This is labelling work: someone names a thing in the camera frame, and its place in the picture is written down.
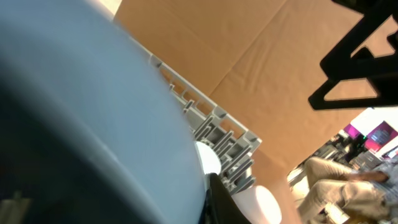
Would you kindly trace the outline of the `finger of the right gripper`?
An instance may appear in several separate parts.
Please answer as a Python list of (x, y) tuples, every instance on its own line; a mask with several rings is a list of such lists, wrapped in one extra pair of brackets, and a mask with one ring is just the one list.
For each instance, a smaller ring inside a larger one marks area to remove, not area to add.
[[(350, 61), (345, 66), (338, 63), (332, 67), (327, 80), (308, 98), (314, 110), (337, 110), (348, 108), (390, 107), (397, 105), (397, 59), (367, 58)], [(373, 97), (347, 97), (326, 99), (340, 83), (365, 80), (375, 92)]]
[(397, 0), (335, 1), (336, 4), (362, 14), (360, 21), (321, 60), (320, 66), (329, 80), (357, 78), (397, 78), (397, 52), (377, 57), (354, 59), (351, 54), (390, 16), (397, 14)]

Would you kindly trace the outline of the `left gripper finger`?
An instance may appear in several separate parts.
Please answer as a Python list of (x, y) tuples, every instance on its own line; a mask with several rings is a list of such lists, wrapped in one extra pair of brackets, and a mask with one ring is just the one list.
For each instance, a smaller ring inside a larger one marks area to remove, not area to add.
[(235, 204), (216, 173), (207, 175), (205, 224), (251, 224)]

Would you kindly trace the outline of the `pink cup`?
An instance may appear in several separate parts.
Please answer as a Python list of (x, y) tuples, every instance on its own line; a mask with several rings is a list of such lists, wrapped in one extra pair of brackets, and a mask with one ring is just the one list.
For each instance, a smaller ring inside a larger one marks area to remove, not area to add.
[(240, 212), (252, 224), (280, 224), (282, 212), (273, 194), (261, 185), (232, 195)]

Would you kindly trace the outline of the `light blue cup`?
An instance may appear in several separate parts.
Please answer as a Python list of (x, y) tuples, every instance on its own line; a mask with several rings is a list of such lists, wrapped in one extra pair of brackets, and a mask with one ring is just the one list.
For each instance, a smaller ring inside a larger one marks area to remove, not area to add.
[(199, 153), (204, 174), (221, 173), (221, 162), (212, 148), (205, 143), (196, 141), (195, 147)]

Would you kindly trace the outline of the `dark blue plate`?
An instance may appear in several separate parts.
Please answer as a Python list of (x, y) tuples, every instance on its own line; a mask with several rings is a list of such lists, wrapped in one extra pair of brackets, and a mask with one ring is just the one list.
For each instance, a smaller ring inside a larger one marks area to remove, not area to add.
[(88, 1), (1, 2), (1, 222), (203, 223), (181, 109)]

